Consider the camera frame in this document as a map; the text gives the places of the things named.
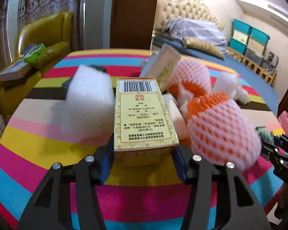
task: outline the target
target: barcode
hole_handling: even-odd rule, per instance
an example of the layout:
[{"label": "barcode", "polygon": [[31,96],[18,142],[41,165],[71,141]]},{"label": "barcode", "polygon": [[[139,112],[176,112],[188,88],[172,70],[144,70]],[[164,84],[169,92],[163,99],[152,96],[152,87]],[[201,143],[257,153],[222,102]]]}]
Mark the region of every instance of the barcode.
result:
[{"label": "barcode", "polygon": [[151,83],[145,80],[124,81],[124,92],[152,92]]}]

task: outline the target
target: mattress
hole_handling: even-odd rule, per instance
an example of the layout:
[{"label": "mattress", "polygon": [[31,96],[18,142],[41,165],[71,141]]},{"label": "mattress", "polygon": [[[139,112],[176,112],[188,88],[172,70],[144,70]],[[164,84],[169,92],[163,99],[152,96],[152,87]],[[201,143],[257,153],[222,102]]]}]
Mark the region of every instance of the mattress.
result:
[{"label": "mattress", "polygon": [[202,53],[191,48],[184,48],[181,42],[166,38],[161,35],[157,35],[154,38],[153,45],[155,45],[156,47],[161,48],[164,43],[171,45],[181,54],[193,56],[234,69],[257,91],[257,93],[263,98],[263,100],[265,100],[267,106],[274,113],[274,115],[277,115],[279,99],[276,91],[261,77],[259,77],[256,73],[251,71],[245,65],[241,64],[239,61],[228,55],[225,55],[225,60],[221,60],[217,57]]}]

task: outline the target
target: metal screw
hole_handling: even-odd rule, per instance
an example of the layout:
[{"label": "metal screw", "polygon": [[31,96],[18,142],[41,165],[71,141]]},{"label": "metal screw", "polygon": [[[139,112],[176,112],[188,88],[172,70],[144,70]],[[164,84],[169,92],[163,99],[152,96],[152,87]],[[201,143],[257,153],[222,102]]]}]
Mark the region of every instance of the metal screw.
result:
[{"label": "metal screw", "polygon": [[226,166],[230,169],[233,169],[235,167],[234,163],[232,163],[232,162],[227,162]]},{"label": "metal screw", "polygon": [[193,159],[194,161],[196,161],[196,162],[199,162],[199,161],[202,160],[202,158],[201,158],[200,155],[194,155],[194,156],[192,156],[192,159]]},{"label": "metal screw", "polygon": [[61,167],[61,164],[59,164],[59,163],[54,163],[52,165],[52,168],[55,169],[55,170],[59,169],[60,167]]},{"label": "metal screw", "polygon": [[90,163],[90,162],[93,162],[94,161],[94,157],[93,156],[87,156],[86,158],[85,158],[85,161],[87,161],[88,163]]}]

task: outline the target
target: beige leather headboard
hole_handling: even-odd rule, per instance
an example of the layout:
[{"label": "beige leather headboard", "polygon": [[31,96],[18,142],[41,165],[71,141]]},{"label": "beige leather headboard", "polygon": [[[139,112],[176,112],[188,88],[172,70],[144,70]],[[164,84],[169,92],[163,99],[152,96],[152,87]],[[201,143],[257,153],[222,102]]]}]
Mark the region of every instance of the beige leather headboard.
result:
[{"label": "beige leather headboard", "polygon": [[210,14],[208,7],[201,0],[157,0],[154,30],[161,31],[166,20],[176,17],[211,21],[220,30],[225,27],[224,23]]}]

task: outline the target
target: teal storage bin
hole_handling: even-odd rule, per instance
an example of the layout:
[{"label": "teal storage bin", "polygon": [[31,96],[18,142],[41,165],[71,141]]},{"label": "teal storage bin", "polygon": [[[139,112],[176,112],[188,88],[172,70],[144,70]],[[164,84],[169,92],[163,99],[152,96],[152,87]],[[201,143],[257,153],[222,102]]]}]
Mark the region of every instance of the teal storage bin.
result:
[{"label": "teal storage bin", "polygon": [[268,44],[268,41],[270,40],[270,37],[266,33],[254,27],[252,28],[251,37],[265,46]]},{"label": "teal storage bin", "polygon": [[250,35],[252,32],[252,27],[249,24],[239,21],[237,19],[233,20],[233,29],[238,30],[247,35]]},{"label": "teal storage bin", "polygon": [[239,53],[245,54],[246,45],[240,41],[237,41],[237,40],[231,38],[229,41],[229,47],[238,51]]}]

